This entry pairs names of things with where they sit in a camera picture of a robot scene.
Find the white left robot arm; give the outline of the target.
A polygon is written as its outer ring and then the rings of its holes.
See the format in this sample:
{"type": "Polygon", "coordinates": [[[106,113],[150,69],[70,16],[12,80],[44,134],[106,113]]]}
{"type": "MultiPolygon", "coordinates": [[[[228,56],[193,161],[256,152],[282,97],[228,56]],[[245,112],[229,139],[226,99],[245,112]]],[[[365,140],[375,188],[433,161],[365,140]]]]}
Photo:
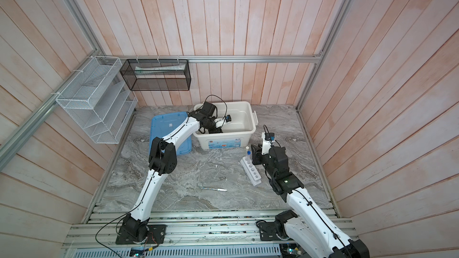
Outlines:
{"type": "Polygon", "coordinates": [[[217,117],[216,106],[204,102],[197,110],[187,114],[180,126],[164,137],[155,137],[151,142],[148,156],[149,171],[134,208],[125,214],[118,230],[117,245],[144,244],[149,240],[148,222],[154,201],[167,178],[176,168],[178,159],[176,149],[193,133],[204,129],[208,133],[221,133],[224,124],[231,122],[231,116],[217,117]]]}

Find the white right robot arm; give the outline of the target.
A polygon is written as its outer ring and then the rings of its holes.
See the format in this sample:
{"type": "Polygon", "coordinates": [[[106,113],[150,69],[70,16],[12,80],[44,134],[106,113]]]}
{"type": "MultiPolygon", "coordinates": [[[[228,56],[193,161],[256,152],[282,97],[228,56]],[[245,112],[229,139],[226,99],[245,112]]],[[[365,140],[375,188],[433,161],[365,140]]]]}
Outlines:
{"type": "Polygon", "coordinates": [[[286,149],[251,145],[252,159],[262,165],[273,191],[290,207],[274,222],[257,221],[260,233],[273,239],[293,240],[311,258],[368,258],[368,247],[342,231],[314,202],[304,184],[290,171],[286,149]]]}

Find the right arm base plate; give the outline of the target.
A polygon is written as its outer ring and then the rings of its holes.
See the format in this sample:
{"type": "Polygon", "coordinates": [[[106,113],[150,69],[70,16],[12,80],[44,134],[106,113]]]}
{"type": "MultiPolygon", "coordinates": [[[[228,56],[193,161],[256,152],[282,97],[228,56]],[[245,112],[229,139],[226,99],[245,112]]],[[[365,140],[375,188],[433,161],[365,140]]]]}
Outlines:
{"type": "Polygon", "coordinates": [[[267,222],[265,220],[258,220],[255,225],[259,229],[259,237],[261,241],[278,241],[288,240],[284,233],[283,226],[280,222],[267,222]]]}

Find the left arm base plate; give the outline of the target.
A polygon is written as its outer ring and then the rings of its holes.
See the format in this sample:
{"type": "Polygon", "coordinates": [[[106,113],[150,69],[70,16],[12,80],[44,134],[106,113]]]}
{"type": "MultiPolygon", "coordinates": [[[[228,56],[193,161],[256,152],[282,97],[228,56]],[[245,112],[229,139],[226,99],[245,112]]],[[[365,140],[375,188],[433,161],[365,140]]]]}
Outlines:
{"type": "Polygon", "coordinates": [[[115,244],[162,244],[166,234],[166,227],[166,225],[122,226],[115,244]]]}

